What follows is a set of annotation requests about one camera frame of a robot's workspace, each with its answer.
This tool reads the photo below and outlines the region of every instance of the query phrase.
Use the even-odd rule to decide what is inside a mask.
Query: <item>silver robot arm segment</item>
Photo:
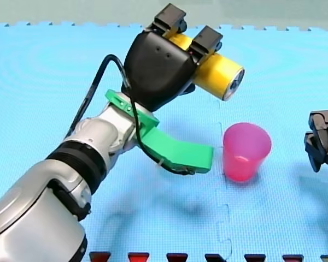
[[[133,137],[133,119],[108,104],[32,166],[0,199],[0,262],[80,262],[87,239],[79,222]]]

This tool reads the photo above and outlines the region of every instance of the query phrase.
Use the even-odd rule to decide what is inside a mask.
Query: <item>pink cup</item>
[[[250,123],[230,126],[222,143],[224,173],[235,182],[247,182],[254,177],[272,147],[266,131]]]

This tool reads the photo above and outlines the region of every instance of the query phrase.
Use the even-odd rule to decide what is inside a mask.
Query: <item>yellow cylinder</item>
[[[184,34],[176,34],[169,40],[187,50],[193,39]],[[243,76],[242,66],[214,53],[198,67],[193,82],[217,98],[227,101],[238,89]]]

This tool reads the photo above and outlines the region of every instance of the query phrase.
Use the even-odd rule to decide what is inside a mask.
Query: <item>interlocking puzzle mat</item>
[[[141,30],[0,25],[0,196],[61,142],[103,57],[124,60]],[[328,109],[328,32],[218,30],[221,54],[246,69],[235,96],[221,102],[198,89],[155,112],[170,135],[214,146],[213,169],[181,177],[158,169],[140,150],[127,152],[83,221],[87,253],[110,252],[108,261],[148,253],[151,262],[167,261],[168,253],[187,254],[186,261],[219,254],[231,262],[246,254],[262,255],[258,261],[302,255],[308,262],[328,255],[328,167],[312,172],[303,144],[309,113]],[[120,86],[110,65],[85,116],[98,114],[106,90]],[[221,136],[237,122],[260,125],[273,142],[257,178],[244,186],[226,180],[221,167]]]

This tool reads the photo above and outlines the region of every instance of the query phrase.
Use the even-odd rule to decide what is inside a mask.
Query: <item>black cable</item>
[[[69,128],[69,130],[67,132],[66,137],[70,136],[73,133],[73,131],[75,129],[75,126],[80,122],[80,120],[83,117],[86,109],[89,107],[90,102],[93,98],[93,95],[95,94],[96,89],[97,89],[99,83],[101,82],[104,71],[106,70],[107,65],[109,64],[110,61],[113,61],[116,64],[116,66],[118,67],[118,69],[120,71],[120,74],[122,76],[122,81],[124,83],[124,86],[125,86],[126,89],[128,89],[128,92],[129,92],[129,95],[130,95],[129,98],[130,98],[130,103],[131,103],[131,107],[132,107],[132,112],[133,112],[133,115],[134,115],[134,118],[135,118],[135,131],[136,131],[136,138],[137,138],[139,147],[150,159],[152,159],[154,162],[159,164],[160,160],[155,158],[154,156],[152,156],[142,143],[141,136],[140,136],[140,127],[139,127],[138,114],[137,114],[137,110],[136,110],[134,96],[133,96],[133,93],[132,93],[133,90],[131,88],[129,79],[126,76],[124,66],[122,65],[121,61],[115,55],[107,55],[103,59],[101,65],[100,65],[100,67],[99,67],[99,69],[96,73],[96,76],[95,76],[95,78],[94,78],[94,80],[93,80],[93,82],[90,86],[90,89],[87,92],[87,95],[86,95],[84,101],[82,102],[82,104],[81,104],[81,106],[80,106],[80,108],[79,108],[79,110],[78,110],[72,124],[71,124],[71,127]],[[186,171],[174,170],[174,169],[170,168],[169,166],[167,166],[164,163],[162,163],[160,166],[163,167],[165,170],[167,170],[171,173],[174,173],[174,174],[178,174],[178,175],[193,175],[194,174],[194,172],[190,171],[190,170],[186,170]]]

